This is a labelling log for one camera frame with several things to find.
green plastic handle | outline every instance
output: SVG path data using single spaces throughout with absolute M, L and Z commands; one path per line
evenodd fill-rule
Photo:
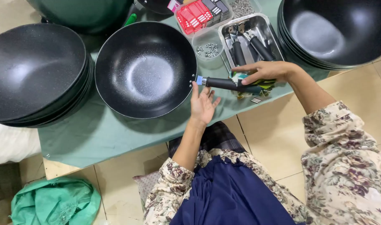
M 133 24 L 137 20 L 137 15 L 135 13 L 132 13 L 128 20 L 125 22 L 124 26 L 127 26 L 129 24 Z

white fabric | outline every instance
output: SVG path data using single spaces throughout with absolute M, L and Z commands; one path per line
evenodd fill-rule
M 0 164 L 7 161 L 19 162 L 40 152 L 38 129 L 0 124 Z

stack of woks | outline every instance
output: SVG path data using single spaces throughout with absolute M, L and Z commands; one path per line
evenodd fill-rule
M 82 39 L 56 24 L 28 24 L 0 34 L 0 123 L 38 128 L 75 113 L 93 83 Z
M 278 37 L 288 54 L 325 70 L 347 70 L 381 56 L 381 0 L 282 0 Z

green cloth bag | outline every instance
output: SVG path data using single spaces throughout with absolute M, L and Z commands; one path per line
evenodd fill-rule
M 87 225 L 96 217 L 100 194 L 84 179 L 42 179 L 25 186 L 11 201 L 14 225 Z

floral sleeve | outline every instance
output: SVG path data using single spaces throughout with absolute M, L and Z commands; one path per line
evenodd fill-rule
M 342 102 L 303 118 L 307 207 L 335 224 L 381 224 L 381 152 Z
M 145 203 L 144 224 L 169 224 L 190 189 L 194 173 L 168 158 Z

